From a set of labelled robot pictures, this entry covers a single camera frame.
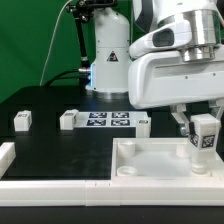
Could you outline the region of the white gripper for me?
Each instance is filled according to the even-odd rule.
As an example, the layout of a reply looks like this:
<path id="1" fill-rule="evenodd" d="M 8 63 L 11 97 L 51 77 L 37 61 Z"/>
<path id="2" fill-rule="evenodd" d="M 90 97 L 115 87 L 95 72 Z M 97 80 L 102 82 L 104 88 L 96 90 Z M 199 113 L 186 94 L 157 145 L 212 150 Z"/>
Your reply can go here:
<path id="1" fill-rule="evenodd" d="M 184 63 L 179 51 L 149 53 L 128 73 L 129 100 L 136 109 L 170 106 L 182 136 L 189 134 L 184 103 L 209 101 L 209 118 L 221 128 L 224 114 L 224 46 L 215 59 Z"/>

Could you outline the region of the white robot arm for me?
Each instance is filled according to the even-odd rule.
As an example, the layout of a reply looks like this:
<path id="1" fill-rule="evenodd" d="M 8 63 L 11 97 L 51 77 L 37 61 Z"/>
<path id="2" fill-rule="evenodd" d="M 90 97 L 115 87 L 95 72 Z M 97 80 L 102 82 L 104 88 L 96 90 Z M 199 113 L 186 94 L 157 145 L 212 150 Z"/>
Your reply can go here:
<path id="1" fill-rule="evenodd" d="M 87 90 L 127 94 L 136 109 L 169 106 L 190 131 L 186 105 L 224 98 L 224 19 L 217 0 L 133 0 L 144 35 L 131 43 L 129 23 L 111 7 L 94 11 L 96 58 Z"/>

